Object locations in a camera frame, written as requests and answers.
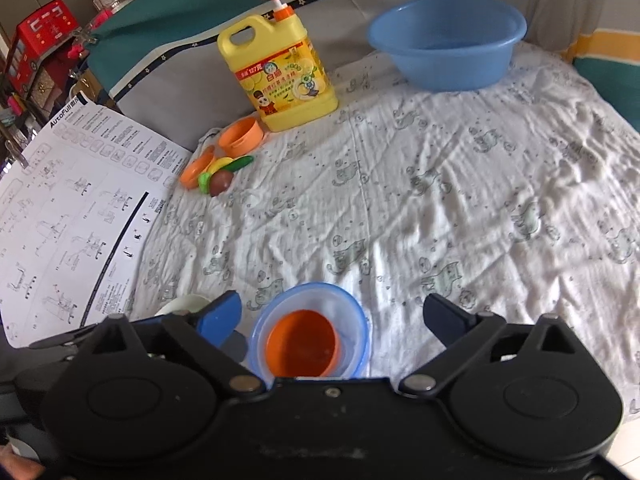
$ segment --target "paper manual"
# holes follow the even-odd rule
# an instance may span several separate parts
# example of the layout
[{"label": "paper manual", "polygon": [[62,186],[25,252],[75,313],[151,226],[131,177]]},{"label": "paper manual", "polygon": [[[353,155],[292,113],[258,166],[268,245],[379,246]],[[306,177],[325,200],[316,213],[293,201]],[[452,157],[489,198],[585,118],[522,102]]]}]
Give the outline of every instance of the paper manual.
[{"label": "paper manual", "polygon": [[76,97],[0,180],[0,314],[9,343],[132,309],[142,247],[191,153]]}]

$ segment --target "yellow label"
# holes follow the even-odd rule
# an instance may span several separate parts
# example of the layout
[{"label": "yellow label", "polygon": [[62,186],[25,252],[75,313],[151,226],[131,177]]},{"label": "yellow label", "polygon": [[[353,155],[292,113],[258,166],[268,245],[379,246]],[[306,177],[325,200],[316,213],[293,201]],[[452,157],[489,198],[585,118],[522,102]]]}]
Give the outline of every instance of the yellow label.
[{"label": "yellow label", "polygon": [[262,117],[312,101],[329,87],[308,38],[236,72]]}]

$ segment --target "yellow detergent bottle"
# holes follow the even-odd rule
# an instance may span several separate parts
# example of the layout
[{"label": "yellow detergent bottle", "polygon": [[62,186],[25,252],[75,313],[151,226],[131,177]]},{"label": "yellow detergent bottle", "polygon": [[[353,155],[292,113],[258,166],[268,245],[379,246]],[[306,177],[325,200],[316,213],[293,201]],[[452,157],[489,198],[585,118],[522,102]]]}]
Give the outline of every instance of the yellow detergent bottle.
[{"label": "yellow detergent bottle", "polygon": [[[247,16],[220,32],[218,48],[264,123],[279,132],[333,112],[338,99],[299,17],[273,2],[274,21]],[[247,27],[253,39],[233,43],[231,36]]]}]

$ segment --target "orange bottle cap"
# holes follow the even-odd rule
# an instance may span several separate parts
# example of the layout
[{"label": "orange bottle cap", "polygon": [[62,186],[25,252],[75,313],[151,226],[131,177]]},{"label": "orange bottle cap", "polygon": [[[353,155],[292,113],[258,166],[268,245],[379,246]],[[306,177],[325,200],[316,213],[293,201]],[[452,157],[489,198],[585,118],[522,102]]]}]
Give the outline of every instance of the orange bottle cap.
[{"label": "orange bottle cap", "polygon": [[274,3],[273,17],[277,22],[279,22],[280,20],[284,20],[285,18],[288,18],[289,16],[293,16],[295,14],[291,6],[288,6],[287,4],[283,4],[280,0],[272,0],[272,1]]},{"label": "orange bottle cap", "polygon": [[245,117],[229,126],[218,139],[218,146],[226,156],[238,158],[257,148],[264,131],[255,117]]},{"label": "orange bottle cap", "polygon": [[264,355],[276,377],[326,377],[338,364],[340,338],[319,312],[295,310],[271,329]]},{"label": "orange bottle cap", "polygon": [[198,187],[198,177],[211,164],[211,161],[216,158],[213,154],[215,149],[216,147],[213,145],[207,146],[202,155],[184,169],[180,176],[180,184],[186,189],[196,189]]}]

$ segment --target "brown toy egg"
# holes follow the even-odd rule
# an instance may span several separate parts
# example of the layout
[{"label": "brown toy egg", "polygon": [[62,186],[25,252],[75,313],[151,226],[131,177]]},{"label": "brown toy egg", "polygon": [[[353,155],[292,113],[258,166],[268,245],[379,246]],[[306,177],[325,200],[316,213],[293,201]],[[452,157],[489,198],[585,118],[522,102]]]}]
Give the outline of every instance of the brown toy egg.
[{"label": "brown toy egg", "polygon": [[209,194],[211,196],[218,196],[220,193],[224,193],[229,189],[229,186],[231,186],[233,179],[234,174],[230,171],[217,170],[209,179]]}]

